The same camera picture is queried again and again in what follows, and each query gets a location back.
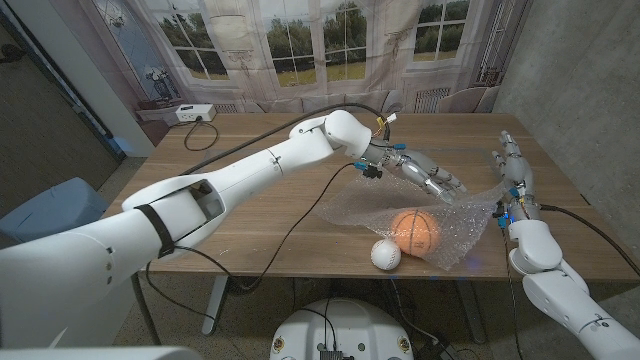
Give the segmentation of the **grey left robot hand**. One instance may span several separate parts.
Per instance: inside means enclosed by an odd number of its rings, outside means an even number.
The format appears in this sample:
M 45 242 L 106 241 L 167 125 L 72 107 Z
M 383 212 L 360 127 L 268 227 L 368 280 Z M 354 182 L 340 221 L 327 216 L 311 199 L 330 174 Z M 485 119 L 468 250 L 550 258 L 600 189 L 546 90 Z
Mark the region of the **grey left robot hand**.
M 458 178 L 417 151 L 395 150 L 384 168 L 449 205 L 467 195 L 467 188 Z

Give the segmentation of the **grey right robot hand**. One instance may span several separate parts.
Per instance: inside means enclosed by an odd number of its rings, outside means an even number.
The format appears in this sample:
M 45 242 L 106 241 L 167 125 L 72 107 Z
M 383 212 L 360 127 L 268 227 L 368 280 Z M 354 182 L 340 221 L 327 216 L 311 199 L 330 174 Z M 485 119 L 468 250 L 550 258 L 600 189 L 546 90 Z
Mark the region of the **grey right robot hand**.
M 522 155 L 515 138 L 503 130 L 499 142 L 503 153 L 492 152 L 501 173 L 502 182 L 512 197 L 535 198 L 535 180 L 532 168 Z

